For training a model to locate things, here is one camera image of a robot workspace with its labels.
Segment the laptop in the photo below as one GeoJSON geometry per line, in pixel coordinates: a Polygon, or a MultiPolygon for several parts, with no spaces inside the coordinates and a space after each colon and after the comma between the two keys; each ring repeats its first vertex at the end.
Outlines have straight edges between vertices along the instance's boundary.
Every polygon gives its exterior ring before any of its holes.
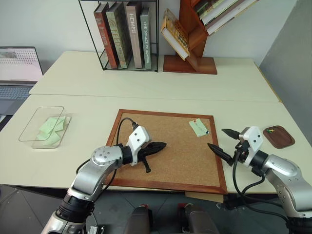
{"type": "Polygon", "coordinates": [[[0,47],[0,115],[13,115],[41,77],[34,47],[0,47]]]}

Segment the plastic container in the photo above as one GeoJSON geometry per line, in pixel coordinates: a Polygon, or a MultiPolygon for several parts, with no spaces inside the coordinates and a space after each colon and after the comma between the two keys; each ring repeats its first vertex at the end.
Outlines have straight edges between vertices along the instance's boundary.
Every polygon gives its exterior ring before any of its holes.
{"type": "Polygon", "coordinates": [[[19,141],[33,149],[54,149],[59,146],[71,116],[63,106],[39,107],[22,131],[19,141]]]}

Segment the cork board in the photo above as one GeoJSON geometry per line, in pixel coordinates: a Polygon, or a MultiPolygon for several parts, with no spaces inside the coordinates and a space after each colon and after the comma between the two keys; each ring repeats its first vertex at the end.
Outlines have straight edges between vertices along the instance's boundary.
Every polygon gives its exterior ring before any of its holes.
{"type": "MultiPolygon", "coordinates": [[[[207,143],[218,145],[213,116],[119,110],[107,146],[115,145],[119,122],[130,117],[144,126],[152,141],[166,142],[157,154],[147,156],[151,172],[143,163],[123,165],[118,169],[112,185],[153,189],[181,190],[226,194],[227,188],[222,162],[207,143]],[[189,121],[200,118],[209,134],[197,137],[189,121]]],[[[126,145],[132,132],[130,122],[122,124],[119,143],[126,145]]]]}

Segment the table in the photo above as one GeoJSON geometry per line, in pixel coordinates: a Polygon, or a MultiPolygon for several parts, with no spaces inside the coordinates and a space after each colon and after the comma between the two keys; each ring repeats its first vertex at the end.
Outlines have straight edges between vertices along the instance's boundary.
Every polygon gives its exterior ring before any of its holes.
{"type": "Polygon", "coordinates": [[[103,71],[96,53],[64,52],[31,94],[278,102],[249,58],[215,58],[218,75],[103,71]]]}
{"type": "MultiPolygon", "coordinates": [[[[66,95],[31,95],[0,132],[0,183],[9,185],[68,188],[75,178],[79,164],[90,157],[93,150],[106,144],[119,109],[161,111],[213,115],[219,146],[232,154],[237,141],[221,129],[241,131],[256,125],[264,129],[284,126],[296,140],[295,145],[282,150],[264,139],[262,151],[295,161],[304,178],[312,184],[312,148],[300,129],[280,102],[174,100],[128,97],[88,97],[66,95]],[[64,139],[56,149],[33,150],[18,138],[40,106],[64,106],[73,114],[64,139]]],[[[227,189],[235,193],[232,168],[223,162],[227,189]]],[[[237,169],[240,188],[259,180],[243,165],[237,169]]],[[[251,189],[254,193],[275,193],[265,182],[251,189]]]]}

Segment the gray wall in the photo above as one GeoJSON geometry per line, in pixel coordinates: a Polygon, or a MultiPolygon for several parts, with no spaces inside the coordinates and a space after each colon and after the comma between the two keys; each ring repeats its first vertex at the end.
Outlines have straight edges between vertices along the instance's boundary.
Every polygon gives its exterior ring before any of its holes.
{"type": "Polygon", "coordinates": [[[298,0],[260,69],[312,145],[311,0],[298,0]]]}
{"type": "MultiPolygon", "coordinates": [[[[212,35],[204,56],[252,58],[259,65],[295,2],[260,0],[212,35]]],[[[97,48],[102,51],[93,16],[96,5],[96,1],[82,2],[97,48]]],[[[179,6],[180,0],[159,0],[159,21],[166,8],[178,17],[179,6]]],[[[44,71],[66,50],[94,51],[78,0],[0,0],[0,29],[2,46],[35,46],[44,71]]],[[[161,34],[159,52],[174,54],[161,34]]]]}

